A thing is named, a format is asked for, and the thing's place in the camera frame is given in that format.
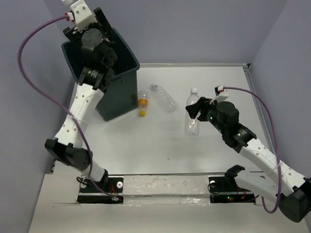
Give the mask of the clear bottle white cap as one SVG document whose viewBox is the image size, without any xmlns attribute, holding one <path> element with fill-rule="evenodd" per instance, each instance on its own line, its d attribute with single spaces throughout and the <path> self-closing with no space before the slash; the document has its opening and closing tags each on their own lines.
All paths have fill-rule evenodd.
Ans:
<svg viewBox="0 0 311 233">
<path fill-rule="evenodd" d="M 195 104 L 199 100 L 198 89 L 191 88 L 190 96 L 186 101 L 186 115 L 185 115 L 185 125 L 184 125 L 184 133 L 189 136 L 198 136 L 200 130 L 200 121 L 197 120 L 197 116 L 194 116 L 194 113 L 198 113 L 193 111 L 190 108 L 190 112 L 188 111 L 188 106 Z"/>
</svg>

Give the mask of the clear ribbed plastic bottle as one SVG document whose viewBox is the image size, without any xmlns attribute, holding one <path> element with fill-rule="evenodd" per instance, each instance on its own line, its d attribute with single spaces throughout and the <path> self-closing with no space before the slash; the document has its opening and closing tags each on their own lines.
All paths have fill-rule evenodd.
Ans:
<svg viewBox="0 0 311 233">
<path fill-rule="evenodd" d="M 161 108 L 167 113 L 173 113 L 178 109 L 174 98 L 160 85 L 151 84 L 151 91 Z"/>
</svg>

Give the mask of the small bottle yellow cap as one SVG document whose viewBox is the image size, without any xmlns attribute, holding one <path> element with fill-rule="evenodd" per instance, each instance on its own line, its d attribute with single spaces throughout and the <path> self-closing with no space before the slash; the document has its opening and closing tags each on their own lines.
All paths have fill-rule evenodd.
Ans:
<svg viewBox="0 0 311 233">
<path fill-rule="evenodd" d="M 144 117 L 146 115 L 149 100 L 149 92 L 141 90 L 138 92 L 138 111 L 139 116 Z"/>
</svg>

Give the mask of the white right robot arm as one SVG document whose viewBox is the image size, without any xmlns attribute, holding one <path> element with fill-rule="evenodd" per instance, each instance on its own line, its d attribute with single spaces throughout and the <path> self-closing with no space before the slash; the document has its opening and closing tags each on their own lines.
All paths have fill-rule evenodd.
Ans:
<svg viewBox="0 0 311 233">
<path fill-rule="evenodd" d="M 248 175 L 245 168 L 235 165 L 224 177 L 228 190 L 239 186 L 274 201 L 277 209 L 293 222 L 300 222 L 311 211 L 311 180 L 293 170 L 272 153 L 249 128 L 239 122 L 239 111 L 228 101 L 217 102 L 201 97 L 186 110 L 191 118 L 209 122 L 224 143 L 255 164 L 264 177 Z"/>
</svg>

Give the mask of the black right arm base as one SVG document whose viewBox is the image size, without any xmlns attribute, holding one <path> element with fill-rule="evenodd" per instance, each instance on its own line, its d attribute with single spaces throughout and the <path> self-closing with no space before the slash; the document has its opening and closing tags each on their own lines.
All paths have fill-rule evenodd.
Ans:
<svg viewBox="0 0 311 233">
<path fill-rule="evenodd" d="M 256 203 L 257 196 L 245 188 L 238 187 L 230 177 L 209 177 L 207 189 L 210 193 L 211 204 Z"/>
</svg>

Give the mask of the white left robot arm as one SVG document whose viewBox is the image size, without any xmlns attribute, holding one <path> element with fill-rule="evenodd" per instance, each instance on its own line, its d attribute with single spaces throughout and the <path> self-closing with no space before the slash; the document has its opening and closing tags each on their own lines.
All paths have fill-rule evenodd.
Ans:
<svg viewBox="0 0 311 233">
<path fill-rule="evenodd" d="M 55 137 L 46 140 L 45 148 L 55 160 L 81 172 L 94 190 L 102 192 L 109 185 L 108 172 L 93 161 L 89 147 L 83 148 L 87 145 L 84 133 L 114 76 L 117 54 L 108 38 L 112 28 L 99 7 L 90 10 L 79 0 L 70 8 L 66 15 L 75 26 L 66 28 L 64 34 L 71 42 L 78 42 L 85 62 L 69 113 Z"/>
</svg>

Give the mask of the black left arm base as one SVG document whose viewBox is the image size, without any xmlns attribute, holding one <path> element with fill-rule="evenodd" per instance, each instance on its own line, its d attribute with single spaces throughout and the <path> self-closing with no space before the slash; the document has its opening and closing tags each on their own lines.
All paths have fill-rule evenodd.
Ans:
<svg viewBox="0 0 311 233">
<path fill-rule="evenodd" d="M 80 204 L 123 204 L 123 176 L 109 176 L 105 187 L 98 190 L 85 176 L 76 177 L 79 183 L 77 202 Z"/>
</svg>

